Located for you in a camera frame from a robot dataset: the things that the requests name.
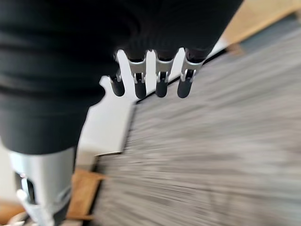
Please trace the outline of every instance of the black fingertip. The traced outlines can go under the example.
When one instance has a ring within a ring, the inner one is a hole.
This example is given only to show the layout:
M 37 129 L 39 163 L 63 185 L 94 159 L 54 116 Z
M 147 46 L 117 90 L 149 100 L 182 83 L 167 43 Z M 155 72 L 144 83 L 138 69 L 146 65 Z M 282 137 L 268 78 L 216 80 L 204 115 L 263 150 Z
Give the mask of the black fingertip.
M 122 97 L 124 95 L 125 88 L 122 80 L 121 81 L 113 80 L 113 82 L 111 82 L 111 85 L 112 85 L 112 90 L 116 96 Z
M 178 97 L 179 98 L 187 97 L 190 93 L 191 85 L 192 82 L 190 82 L 189 79 L 186 79 L 185 81 L 180 80 L 178 86 Z
M 138 83 L 135 83 L 135 93 L 139 99 L 145 98 L 146 97 L 145 83 L 142 83 L 140 81 Z
M 165 97 L 167 94 L 167 85 L 168 83 L 164 80 L 161 80 L 160 82 L 157 82 L 156 85 L 156 95 L 158 97 Z

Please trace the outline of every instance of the carpeted floor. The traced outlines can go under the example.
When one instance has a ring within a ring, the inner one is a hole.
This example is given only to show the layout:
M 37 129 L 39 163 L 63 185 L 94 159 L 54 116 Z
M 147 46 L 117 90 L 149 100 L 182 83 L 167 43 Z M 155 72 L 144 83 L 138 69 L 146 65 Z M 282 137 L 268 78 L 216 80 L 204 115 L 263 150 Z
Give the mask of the carpeted floor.
M 94 210 L 102 226 L 300 226 L 301 29 L 205 65 L 187 99 L 137 105 Z

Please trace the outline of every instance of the silver metal joint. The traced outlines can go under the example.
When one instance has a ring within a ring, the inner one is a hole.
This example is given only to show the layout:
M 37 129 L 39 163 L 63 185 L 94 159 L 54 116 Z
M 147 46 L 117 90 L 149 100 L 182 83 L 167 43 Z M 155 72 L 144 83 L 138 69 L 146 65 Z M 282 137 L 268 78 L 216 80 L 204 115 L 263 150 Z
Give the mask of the silver metal joint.
M 188 70 L 192 70 L 193 74 L 192 74 L 192 77 L 190 79 L 190 82 L 193 82 L 195 76 L 197 75 L 197 73 L 201 69 L 204 61 L 205 60 L 203 60 L 202 62 L 199 62 L 199 63 L 192 63 L 192 62 L 188 61 L 187 54 L 185 54 L 185 58 L 184 58 L 183 66 L 182 66 L 182 70 L 181 70 L 181 81 L 185 81 L 186 78 L 187 78 Z
M 110 76 L 109 76 L 109 78 L 110 78 L 110 82 L 114 83 L 114 80 Z M 122 81 L 120 69 L 118 69 L 118 71 L 116 72 L 116 78 L 117 78 L 117 82 L 121 82 Z
M 170 61 L 159 60 L 158 55 L 156 54 L 156 75 L 157 82 L 161 81 L 161 72 L 166 72 L 165 82 L 168 82 L 168 78 L 173 67 L 174 59 Z
M 137 74 L 141 73 L 141 82 L 145 83 L 145 75 L 146 75 L 146 58 L 144 58 L 141 62 L 132 62 L 128 60 L 128 63 L 130 65 L 131 74 L 134 79 L 134 82 L 137 84 Z

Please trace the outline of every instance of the bionic hand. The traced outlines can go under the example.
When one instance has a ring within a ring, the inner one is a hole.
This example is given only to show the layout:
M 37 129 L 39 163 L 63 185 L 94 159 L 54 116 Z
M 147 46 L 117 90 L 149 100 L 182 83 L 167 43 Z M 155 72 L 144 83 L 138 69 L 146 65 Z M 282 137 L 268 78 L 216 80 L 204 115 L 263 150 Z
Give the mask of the bionic hand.
M 65 217 L 81 129 L 105 93 L 101 76 L 117 96 L 125 92 L 116 51 L 125 51 L 143 98 L 145 55 L 155 50 L 156 93 L 164 97 L 173 58 L 185 47 L 184 98 L 241 1 L 0 1 L 0 136 L 33 220 L 54 226 Z

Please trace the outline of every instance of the white wall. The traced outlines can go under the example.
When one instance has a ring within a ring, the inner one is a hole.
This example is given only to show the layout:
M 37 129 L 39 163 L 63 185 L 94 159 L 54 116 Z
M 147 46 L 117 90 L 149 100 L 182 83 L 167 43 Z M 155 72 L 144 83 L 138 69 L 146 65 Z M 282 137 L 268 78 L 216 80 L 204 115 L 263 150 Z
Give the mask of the white wall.
M 15 178 L 10 167 L 8 152 L 0 141 L 0 200 L 17 202 L 15 189 Z

